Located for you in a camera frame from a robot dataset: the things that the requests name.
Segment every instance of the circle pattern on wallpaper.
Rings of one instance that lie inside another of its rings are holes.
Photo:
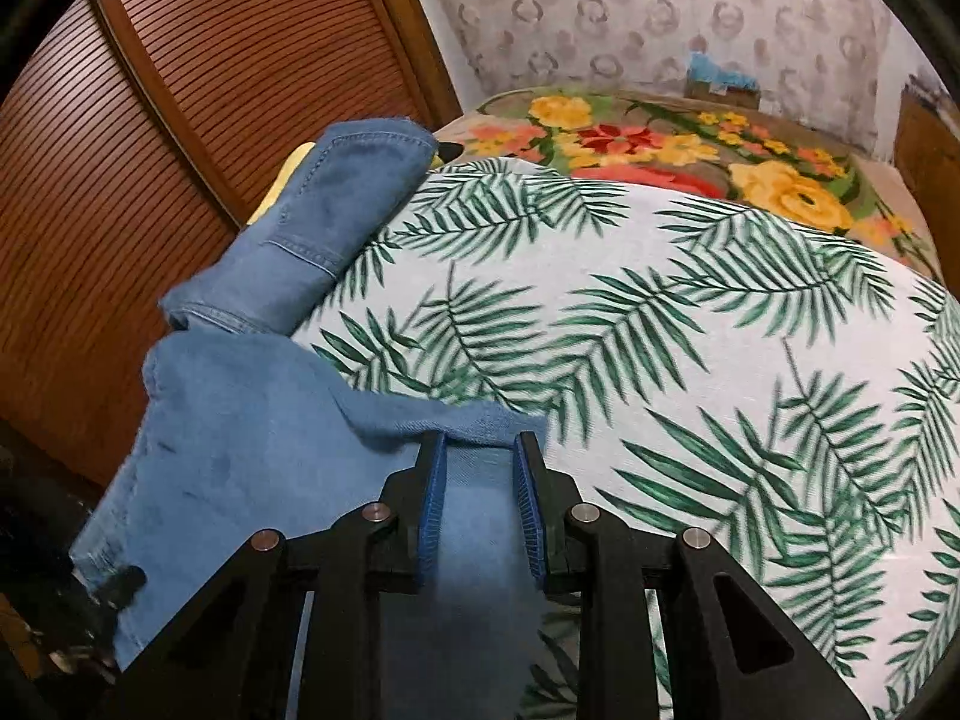
[[[736,61],[747,76],[755,76],[774,110],[801,124],[866,149],[877,138],[877,101],[870,89],[891,23],[881,0],[447,0],[446,5],[455,14],[469,63],[491,95],[541,83],[544,74],[574,86],[598,83],[608,89],[616,80],[673,93],[683,89],[690,52],[697,50],[722,67]],[[506,32],[512,42],[504,41]],[[786,69],[789,84],[781,79]]]

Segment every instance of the light blue denim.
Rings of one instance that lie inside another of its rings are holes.
[[[171,324],[188,329],[147,355],[133,451],[71,549],[88,586],[123,565],[146,572],[120,615],[121,666],[251,533],[328,528],[414,463],[424,431],[442,430],[436,576],[419,596],[383,599],[385,717],[514,715],[547,605],[529,574],[510,446],[522,430],[543,444],[544,420],[353,391],[285,338],[419,185],[433,149],[411,122],[330,127],[274,208],[163,298]]]

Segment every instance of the triangular cutout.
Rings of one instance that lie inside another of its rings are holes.
[[[744,674],[787,664],[793,648],[728,574],[713,578],[737,668]]]

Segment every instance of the wooden furniture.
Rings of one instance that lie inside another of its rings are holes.
[[[960,295],[960,141],[907,89],[901,95],[894,164],[930,228],[947,288]]]
[[[461,113],[418,0],[78,0],[0,107],[0,418],[105,484],[157,298],[330,122]]]

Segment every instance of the metal screw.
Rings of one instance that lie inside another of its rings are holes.
[[[383,520],[390,518],[392,512],[387,504],[373,501],[373,503],[368,503],[363,507],[362,514],[363,519],[366,519],[367,522],[383,522]]]
[[[687,528],[683,531],[683,543],[693,549],[704,549],[710,546],[710,534],[703,528]]]
[[[577,522],[597,522],[600,519],[600,509],[592,503],[578,503],[570,509],[570,517]]]
[[[250,546],[257,552],[270,552],[280,543],[280,534],[271,528],[257,531],[250,537]]]

